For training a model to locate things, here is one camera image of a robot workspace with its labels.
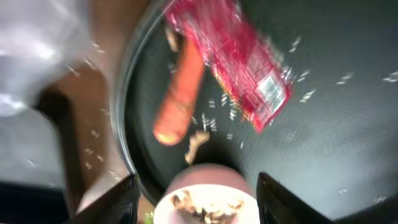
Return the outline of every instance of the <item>dark round tray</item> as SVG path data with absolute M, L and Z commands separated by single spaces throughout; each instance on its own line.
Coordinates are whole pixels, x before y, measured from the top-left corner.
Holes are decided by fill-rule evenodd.
M 198 124 L 191 124 L 180 144 L 166 147 L 152 128 L 178 55 L 165 36 L 164 4 L 153 3 L 127 50 L 113 111 L 126 164 L 139 175 L 145 195 L 156 204 L 187 167 L 188 137 L 203 129 L 204 113 L 216 119 L 211 139 L 228 149 L 224 156 L 253 188 L 258 173 L 267 172 L 332 220 L 393 200 L 398 192 L 398 86 L 391 75 L 398 70 L 397 4 L 242 0 L 245 15 L 271 37 L 295 73 L 309 74 L 295 83 L 294 96 L 272 126 L 257 135 L 239 117 L 230 120 L 230 106 L 221 107 L 222 90 L 207 71 L 194 115 Z M 300 101 L 313 90 L 311 98 Z

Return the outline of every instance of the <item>pink bowl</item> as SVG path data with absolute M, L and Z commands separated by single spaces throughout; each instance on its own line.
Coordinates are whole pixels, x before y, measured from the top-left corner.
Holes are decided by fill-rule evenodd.
M 260 224 L 257 201 L 245 179 L 235 170 L 216 164 L 193 166 L 176 176 L 156 206 L 154 224 L 188 224 L 170 202 L 170 198 L 181 190 L 189 190 L 191 195 L 222 202 L 239 197 L 243 199 L 244 207 L 232 224 Z

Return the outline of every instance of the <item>red plastic packaging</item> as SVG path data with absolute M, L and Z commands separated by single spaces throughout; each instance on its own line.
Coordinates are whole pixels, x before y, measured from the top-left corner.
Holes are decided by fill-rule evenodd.
M 290 98 L 290 71 L 232 0 L 174 0 L 169 24 L 194 40 L 224 91 L 261 132 Z

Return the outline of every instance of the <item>barcode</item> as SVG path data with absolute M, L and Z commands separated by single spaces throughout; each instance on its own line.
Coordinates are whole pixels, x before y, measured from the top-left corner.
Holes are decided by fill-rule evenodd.
M 275 81 L 275 73 L 270 72 L 259 83 L 258 91 L 263 95 L 271 113 L 275 113 L 285 101 L 285 91 L 278 81 Z

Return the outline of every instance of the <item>orange carrot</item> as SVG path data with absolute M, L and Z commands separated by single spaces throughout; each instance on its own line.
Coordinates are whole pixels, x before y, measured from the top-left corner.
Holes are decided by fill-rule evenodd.
M 187 133 L 205 70 L 203 59 L 192 40 L 186 40 L 178 62 L 178 69 L 160 107 L 155 122 L 157 140 L 172 146 Z

